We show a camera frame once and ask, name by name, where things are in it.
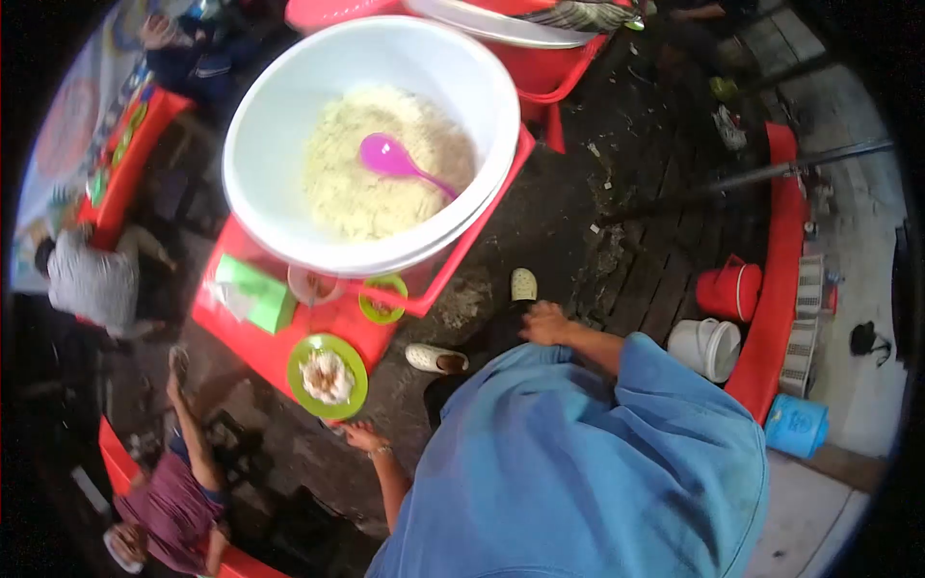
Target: cooked rice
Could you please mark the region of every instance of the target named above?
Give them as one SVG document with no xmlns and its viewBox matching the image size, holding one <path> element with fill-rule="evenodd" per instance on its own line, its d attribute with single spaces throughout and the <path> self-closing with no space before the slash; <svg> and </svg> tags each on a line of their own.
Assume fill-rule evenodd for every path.
<svg viewBox="0 0 925 578">
<path fill-rule="evenodd" d="M 446 196 L 419 178 L 383 178 L 360 160 L 374 133 L 397 139 L 424 171 L 462 192 L 475 177 L 465 133 L 428 101 L 390 86 L 328 103 L 308 141 L 305 191 L 315 222 L 352 241 L 384 239 L 423 223 Z"/>
<path fill-rule="evenodd" d="M 308 395 L 326 405 L 350 399 L 353 373 L 334 351 L 312 351 L 307 363 L 300 363 L 302 386 Z"/>
</svg>

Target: pink plastic spoon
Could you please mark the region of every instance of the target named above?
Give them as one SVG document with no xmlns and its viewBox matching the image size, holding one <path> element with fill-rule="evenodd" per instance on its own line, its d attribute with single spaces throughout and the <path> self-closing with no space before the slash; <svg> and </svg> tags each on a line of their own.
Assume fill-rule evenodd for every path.
<svg viewBox="0 0 925 578">
<path fill-rule="evenodd" d="M 401 143 L 384 132 L 376 132 L 363 139 L 360 160 L 374 173 L 385 177 L 422 178 L 447 193 L 451 200 L 459 196 L 453 187 L 418 168 Z"/>
</svg>

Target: hand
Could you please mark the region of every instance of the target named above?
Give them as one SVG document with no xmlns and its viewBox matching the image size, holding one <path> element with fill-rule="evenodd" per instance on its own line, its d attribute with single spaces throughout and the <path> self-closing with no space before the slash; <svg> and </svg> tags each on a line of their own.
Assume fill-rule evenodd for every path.
<svg viewBox="0 0 925 578">
<path fill-rule="evenodd" d="M 524 328 L 518 335 L 537 345 L 566 345 L 576 326 L 565 318 L 557 303 L 540 301 L 524 315 Z"/>
<path fill-rule="evenodd" d="M 212 520 L 212 528 L 209 530 L 209 534 L 213 538 L 228 542 L 231 539 L 231 528 L 228 527 L 228 523 L 224 520 L 221 522 Z"/>
<path fill-rule="evenodd" d="M 376 433 L 369 422 L 343 424 L 341 427 L 347 434 L 347 443 L 366 453 L 378 451 L 389 444 L 387 439 Z"/>
</svg>

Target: green box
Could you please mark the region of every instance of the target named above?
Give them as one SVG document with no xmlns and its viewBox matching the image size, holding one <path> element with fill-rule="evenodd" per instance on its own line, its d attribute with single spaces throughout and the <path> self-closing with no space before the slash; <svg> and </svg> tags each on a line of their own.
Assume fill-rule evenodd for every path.
<svg viewBox="0 0 925 578">
<path fill-rule="evenodd" d="M 231 283 L 256 304 L 248 321 L 273 335 L 292 323 L 296 299 L 285 282 L 223 254 L 216 268 L 216 282 Z"/>
</svg>

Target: poster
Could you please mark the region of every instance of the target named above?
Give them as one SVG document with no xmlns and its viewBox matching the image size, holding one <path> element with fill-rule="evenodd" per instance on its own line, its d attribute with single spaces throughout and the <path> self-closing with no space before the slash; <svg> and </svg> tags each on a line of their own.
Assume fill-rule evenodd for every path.
<svg viewBox="0 0 925 578">
<path fill-rule="evenodd" d="M 46 292 L 35 270 L 36 245 L 73 222 L 87 177 L 144 72 L 138 29 L 155 10 L 177 15 L 191 0 L 120 0 L 80 50 L 33 144 L 19 196 L 13 242 L 13 290 Z"/>
</svg>

